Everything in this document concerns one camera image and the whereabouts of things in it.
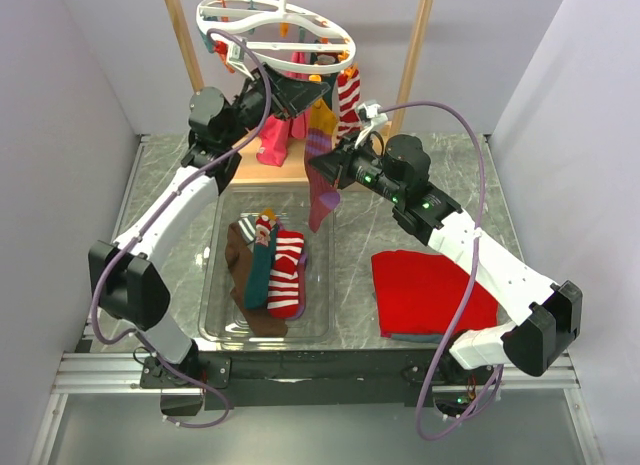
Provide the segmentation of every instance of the pink cloth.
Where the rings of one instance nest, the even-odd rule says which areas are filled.
[[[291,61],[294,63],[307,63],[302,52],[294,52],[291,56]],[[290,72],[287,75],[300,80],[307,79],[307,76],[302,73]],[[310,110],[306,110],[293,120],[278,120],[275,117],[269,117],[259,135],[262,145],[256,154],[258,161],[265,165],[281,167],[285,158],[287,158],[289,137],[300,140],[306,138],[310,113]]]

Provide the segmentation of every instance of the teal sock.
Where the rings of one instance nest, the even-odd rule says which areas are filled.
[[[253,247],[253,263],[244,293],[244,306],[247,310],[267,308],[269,277],[276,254],[278,225],[274,225],[269,234],[269,243],[264,245],[256,241]]]

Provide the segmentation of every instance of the gray marble surface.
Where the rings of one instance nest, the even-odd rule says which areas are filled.
[[[469,138],[465,135],[418,136],[431,156],[433,183],[474,215],[478,207],[479,177],[476,154]],[[483,229],[519,256],[518,243],[496,170],[484,140],[481,143],[487,175]],[[131,226],[168,185],[185,152],[186,137],[151,136],[143,142],[142,147],[139,165],[134,170],[131,192],[125,203],[120,231]],[[282,346],[316,350],[415,348],[415,343],[396,342],[379,336],[371,277],[371,256],[384,250],[426,249],[398,227],[391,216],[392,205],[382,198],[366,191],[344,191],[342,197],[342,203],[335,211],[332,226],[335,249],[339,251],[336,253],[334,267],[332,331],[320,341],[293,341],[283,343]],[[212,244],[216,207],[217,203],[207,206],[191,223],[161,271],[172,293],[170,313],[189,336],[199,338],[199,345],[204,349],[220,347],[219,343],[201,338],[202,326],[206,324],[207,317],[211,316],[206,300],[205,307],[202,307],[202,316],[200,315],[207,265],[209,260],[215,257],[215,252],[209,257],[209,247]],[[504,319],[503,314],[499,315],[499,319]],[[106,314],[101,315],[100,324],[107,334],[114,334],[123,328]],[[118,345],[106,348],[94,343],[92,351],[131,351],[135,346],[137,342],[134,339],[125,339]],[[264,344],[245,344],[242,348],[264,348]]]

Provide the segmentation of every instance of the wall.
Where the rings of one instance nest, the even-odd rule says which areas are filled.
[[[205,83],[233,95],[195,29],[201,0],[182,0]],[[363,98],[395,102],[417,0],[290,0],[341,24],[358,46]],[[445,101],[492,132],[562,0],[435,0],[412,98]],[[163,0],[65,0],[138,133],[182,132],[191,97]],[[459,130],[440,113],[410,111],[405,128]]]
[[[640,0],[564,0],[491,139],[525,256],[584,292],[571,347],[608,464],[637,463]]]
[[[0,462],[26,463],[135,136],[61,0],[0,0]]]

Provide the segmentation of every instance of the folded red cloth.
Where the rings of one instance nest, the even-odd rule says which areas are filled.
[[[469,280],[442,255],[405,250],[371,257],[380,333],[442,334],[460,304]],[[497,325],[498,302],[476,283],[455,331]]]

